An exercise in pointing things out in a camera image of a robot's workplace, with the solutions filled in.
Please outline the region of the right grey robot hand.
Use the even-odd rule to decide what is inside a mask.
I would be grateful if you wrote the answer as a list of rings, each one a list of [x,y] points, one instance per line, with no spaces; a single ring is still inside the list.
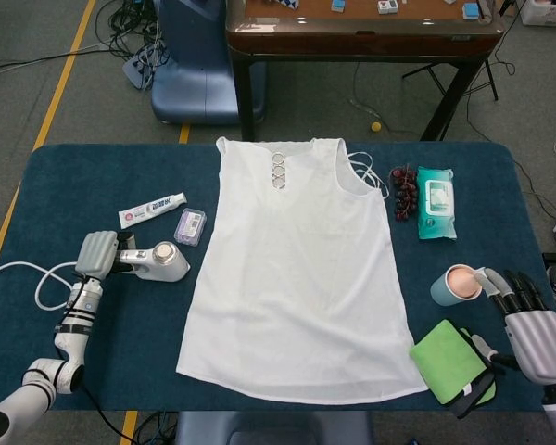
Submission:
[[[521,372],[541,386],[556,385],[556,312],[522,273],[508,278],[480,268],[474,279],[503,316],[505,332]]]

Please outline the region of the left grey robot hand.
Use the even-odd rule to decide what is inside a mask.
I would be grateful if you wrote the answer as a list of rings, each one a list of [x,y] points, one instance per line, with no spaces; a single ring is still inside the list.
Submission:
[[[131,231],[97,231],[82,242],[75,271],[90,278],[105,280],[112,273],[132,273],[133,267],[121,261],[120,253],[136,249]]]

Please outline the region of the white handheld massager device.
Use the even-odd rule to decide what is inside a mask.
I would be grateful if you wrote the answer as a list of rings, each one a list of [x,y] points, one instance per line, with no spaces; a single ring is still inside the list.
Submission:
[[[190,268],[172,242],[162,241],[150,249],[120,250],[111,272],[133,274],[146,281],[173,283],[182,280]]]

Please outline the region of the white sleeveless top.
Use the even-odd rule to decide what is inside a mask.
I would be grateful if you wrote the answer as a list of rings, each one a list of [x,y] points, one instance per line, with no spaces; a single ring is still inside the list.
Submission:
[[[218,206],[177,372],[281,402],[424,391],[372,157],[341,139],[216,146]]]

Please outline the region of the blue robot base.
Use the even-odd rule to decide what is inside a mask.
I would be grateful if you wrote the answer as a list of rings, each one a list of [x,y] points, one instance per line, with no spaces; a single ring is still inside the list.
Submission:
[[[169,54],[152,84],[155,116],[167,123],[237,124],[226,0],[153,1]]]

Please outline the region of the white toothpaste tube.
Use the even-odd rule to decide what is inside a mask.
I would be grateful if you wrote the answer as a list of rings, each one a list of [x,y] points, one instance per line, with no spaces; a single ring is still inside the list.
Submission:
[[[121,210],[118,212],[120,228],[127,229],[138,223],[146,222],[186,203],[185,194],[179,193],[160,197],[127,210]]]

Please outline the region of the folded green cloth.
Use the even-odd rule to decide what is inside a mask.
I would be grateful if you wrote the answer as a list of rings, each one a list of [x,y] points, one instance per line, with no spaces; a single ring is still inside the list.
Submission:
[[[443,406],[484,370],[459,329],[444,319],[410,351],[425,384]]]

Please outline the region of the pink makeup sponge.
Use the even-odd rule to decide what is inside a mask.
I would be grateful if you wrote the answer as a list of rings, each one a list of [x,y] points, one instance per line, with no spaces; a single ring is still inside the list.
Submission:
[[[447,285],[459,299],[475,298],[482,290],[475,279],[475,270],[465,265],[456,265],[449,270]]]

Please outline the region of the clear purple plastic case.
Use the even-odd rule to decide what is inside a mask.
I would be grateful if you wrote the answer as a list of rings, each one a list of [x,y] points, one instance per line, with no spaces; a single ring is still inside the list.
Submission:
[[[196,247],[203,233],[207,215],[203,210],[184,209],[174,232],[177,243]]]

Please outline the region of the dark blue table surface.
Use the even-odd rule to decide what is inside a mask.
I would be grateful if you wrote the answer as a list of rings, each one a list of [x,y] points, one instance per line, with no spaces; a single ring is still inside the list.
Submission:
[[[552,293],[529,221],[513,157],[485,142],[352,143],[386,177],[401,164],[449,168],[456,193],[456,240],[422,241],[413,222],[390,224],[408,324],[415,339],[439,321],[510,349],[500,314],[485,297],[444,308],[430,286],[454,263],[528,274],[545,300]],[[220,153],[210,145],[53,145],[35,151],[26,166],[0,254],[0,401],[20,384],[28,366],[55,356],[59,314],[33,300],[39,274],[77,258],[84,237],[119,228],[119,210],[173,192],[209,218],[219,196]],[[177,374],[183,326],[209,239],[183,254],[192,271],[180,282],[155,284],[115,274],[105,282],[86,350],[85,385],[107,411],[260,410],[251,399]]]

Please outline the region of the light blue cup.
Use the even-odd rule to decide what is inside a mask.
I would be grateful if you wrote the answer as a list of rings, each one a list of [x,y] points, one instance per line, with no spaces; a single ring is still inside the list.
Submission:
[[[430,287],[430,294],[433,301],[440,306],[449,307],[449,306],[457,305],[459,303],[477,299],[483,290],[482,286],[480,285],[482,288],[480,294],[477,297],[472,299],[459,299],[456,295],[454,295],[449,290],[449,287],[447,285],[447,273],[452,267],[456,265],[465,265],[465,264],[455,264],[450,266],[439,278],[435,280],[435,282]]]

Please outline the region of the green wet wipes pack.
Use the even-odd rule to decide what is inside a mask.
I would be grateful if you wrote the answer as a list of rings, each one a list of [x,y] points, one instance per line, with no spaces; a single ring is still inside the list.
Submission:
[[[453,170],[418,168],[418,236],[422,240],[457,239]]]

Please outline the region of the bunch of red grapes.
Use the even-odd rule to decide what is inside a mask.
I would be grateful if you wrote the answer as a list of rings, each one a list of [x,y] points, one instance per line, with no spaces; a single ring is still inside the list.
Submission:
[[[417,171],[409,165],[396,167],[390,172],[390,180],[394,186],[396,220],[405,222],[418,210]]]

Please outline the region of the white storage box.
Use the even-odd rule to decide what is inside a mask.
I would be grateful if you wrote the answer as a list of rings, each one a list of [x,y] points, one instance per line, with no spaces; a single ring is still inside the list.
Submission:
[[[525,26],[556,27],[556,0],[524,0],[520,16]]]

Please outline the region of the brown mahjong table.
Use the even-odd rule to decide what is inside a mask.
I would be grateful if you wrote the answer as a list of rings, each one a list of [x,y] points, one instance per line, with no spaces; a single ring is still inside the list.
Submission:
[[[225,35],[233,65],[243,140],[255,139],[250,66],[271,61],[445,63],[456,73],[422,133],[442,139],[461,98],[503,37],[497,0],[398,0],[398,13],[380,15],[377,0],[299,0],[297,10],[272,0],[226,0]],[[476,2],[479,19],[461,7]]]

